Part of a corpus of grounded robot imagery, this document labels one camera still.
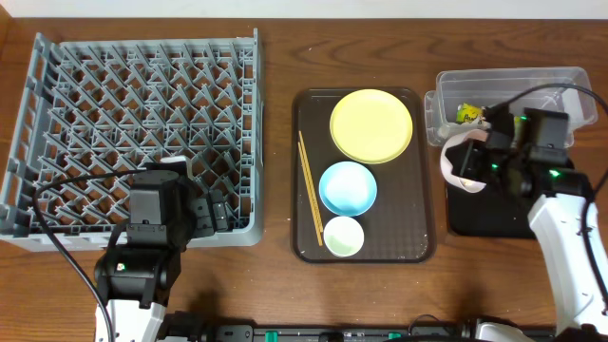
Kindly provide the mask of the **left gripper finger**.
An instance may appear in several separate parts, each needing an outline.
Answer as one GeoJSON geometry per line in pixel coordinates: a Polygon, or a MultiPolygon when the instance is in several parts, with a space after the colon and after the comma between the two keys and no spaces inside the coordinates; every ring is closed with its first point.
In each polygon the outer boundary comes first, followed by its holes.
{"type": "Polygon", "coordinates": [[[212,190],[208,193],[208,201],[210,205],[210,216],[212,217],[213,228],[215,232],[227,232],[229,223],[227,211],[220,190],[212,190]]]}
{"type": "Polygon", "coordinates": [[[190,208],[197,219],[194,238],[207,238],[212,236],[215,233],[215,230],[207,199],[194,199],[190,204],[190,208]]]}

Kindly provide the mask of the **small white green cup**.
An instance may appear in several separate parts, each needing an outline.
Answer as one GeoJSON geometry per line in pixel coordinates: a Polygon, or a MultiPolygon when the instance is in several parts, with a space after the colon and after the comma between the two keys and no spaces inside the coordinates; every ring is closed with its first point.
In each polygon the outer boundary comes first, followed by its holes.
{"type": "Polygon", "coordinates": [[[324,244],[335,257],[352,257],[363,247],[365,234],[360,223],[350,217],[335,217],[323,230],[324,244]]]}

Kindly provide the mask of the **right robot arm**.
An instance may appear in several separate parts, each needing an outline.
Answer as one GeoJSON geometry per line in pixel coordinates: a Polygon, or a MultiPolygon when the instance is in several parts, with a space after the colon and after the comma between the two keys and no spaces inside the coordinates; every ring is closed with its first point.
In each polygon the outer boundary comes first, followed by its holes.
{"type": "Polygon", "coordinates": [[[556,340],[607,338],[607,255],[599,236],[596,194],[567,156],[569,116],[527,108],[508,112],[444,144],[445,180],[470,194],[486,188],[528,207],[557,310],[556,340]]]}

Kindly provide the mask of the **snack wrapper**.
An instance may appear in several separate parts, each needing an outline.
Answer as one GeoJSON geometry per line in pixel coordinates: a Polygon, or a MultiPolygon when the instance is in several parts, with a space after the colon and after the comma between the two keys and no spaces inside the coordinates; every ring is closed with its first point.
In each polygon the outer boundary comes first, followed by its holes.
{"type": "Polygon", "coordinates": [[[457,124],[473,124],[480,123],[484,120],[484,110],[481,107],[463,103],[457,107],[456,120],[457,124]]]}

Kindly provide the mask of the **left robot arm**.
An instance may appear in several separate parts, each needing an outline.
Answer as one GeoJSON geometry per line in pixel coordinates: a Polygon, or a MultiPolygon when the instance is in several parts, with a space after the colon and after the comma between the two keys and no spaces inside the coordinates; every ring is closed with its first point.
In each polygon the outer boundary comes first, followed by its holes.
{"type": "Polygon", "coordinates": [[[129,217],[111,234],[95,267],[111,331],[98,323],[100,341],[210,341],[213,330],[195,313],[168,313],[173,285],[181,273],[181,255],[193,238],[228,229],[219,194],[197,195],[186,159],[149,163],[134,176],[129,217]]]}

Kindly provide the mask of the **white pink bowl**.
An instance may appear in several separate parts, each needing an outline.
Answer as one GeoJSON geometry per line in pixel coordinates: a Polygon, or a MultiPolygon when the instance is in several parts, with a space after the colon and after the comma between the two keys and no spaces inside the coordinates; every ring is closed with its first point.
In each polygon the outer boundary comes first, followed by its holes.
{"type": "Polygon", "coordinates": [[[481,129],[472,129],[467,132],[454,135],[446,141],[441,152],[440,167],[442,175],[448,184],[470,194],[479,193],[485,189],[484,182],[462,178],[454,174],[454,172],[457,170],[457,166],[461,163],[461,157],[453,157],[450,159],[448,150],[452,147],[462,147],[469,140],[485,142],[487,136],[488,133],[486,131],[481,129]]]}

